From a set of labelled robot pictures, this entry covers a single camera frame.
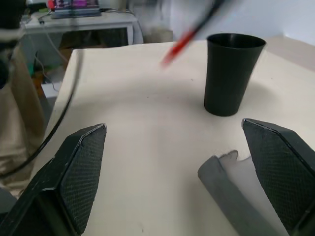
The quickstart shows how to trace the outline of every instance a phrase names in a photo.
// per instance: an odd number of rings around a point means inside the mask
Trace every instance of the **black plastic cup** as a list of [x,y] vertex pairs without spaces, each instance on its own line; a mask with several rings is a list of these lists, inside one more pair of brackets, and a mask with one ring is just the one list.
[[214,34],[208,41],[204,107],[213,115],[238,112],[254,66],[266,42],[236,33]]

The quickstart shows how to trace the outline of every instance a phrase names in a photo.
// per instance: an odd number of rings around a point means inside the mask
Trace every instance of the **white tabletop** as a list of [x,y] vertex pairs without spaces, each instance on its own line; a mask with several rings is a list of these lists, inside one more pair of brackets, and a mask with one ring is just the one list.
[[[39,24],[38,18],[43,15],[47,15],[47,13],[34,13],[32,15],[31,21],[25,24],[27,33],[42,32],[42,26]],[[137,21],[137,18],[129,13],[105,12],[101,16],[75,18],[75,21],[71,18],[52,19],[51,15],[45,16],[43,20],[48,32],[59,32],[71,30],[69,27],[73,29],[74,24],[80,27],[77,30],[98,29],[99,27],[105,29],[105,25],[112,27],[115,24],[118,26],[132,24]]]
[[[249,149],[243,118],[296,131],[315,147],[315,72],[264,51],[239,112],[205,111],[205,41],[194,42],[171,67],[159,63],[171,43],[84,50],[81,81],[61,127],[38,157],[34,173],[66,136],[106,123],[99,187],[86,236],[236,236],[197,177],[212,155]],[[67,100],[76,53],[69,62],[48,131]]]

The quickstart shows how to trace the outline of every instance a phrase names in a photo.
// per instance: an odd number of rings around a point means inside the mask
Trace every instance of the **desk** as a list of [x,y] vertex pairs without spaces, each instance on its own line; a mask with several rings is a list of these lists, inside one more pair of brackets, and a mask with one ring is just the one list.
[[[232,149],[240,159],[248,157],[243,118],[293,129],[315,148],[314,71],[267,49],[239,112],[221,118],[203,107],[206,42],[194,42],[162,70],[159,63],[171,45],[84,50],[77,94],[38,157],[34,173],[66,136],[107,124],[99,186],[85,236],[236,236],[198,179],[198,168],[210,156]],[[314,51],[307,47],[308,53]],[[68,98],[76,55],[69,62],[47,133]]]
[[[35,13],[32,20],[25,24],[27,34],[43,33],[42,26],[39,24],[38,18],[45,15],[43,13]],[[45,28],[48,33],[67,32],[73,30],[73,20],[52,19],[51,16],[43,18]],[[102,13],[101,16],[95,17],[79,17],[75,18],[75,30],[105,30],[126,28],[128,36],[128,44],[133,44],[133,23],[136,23],[137,18],[128,13]]]

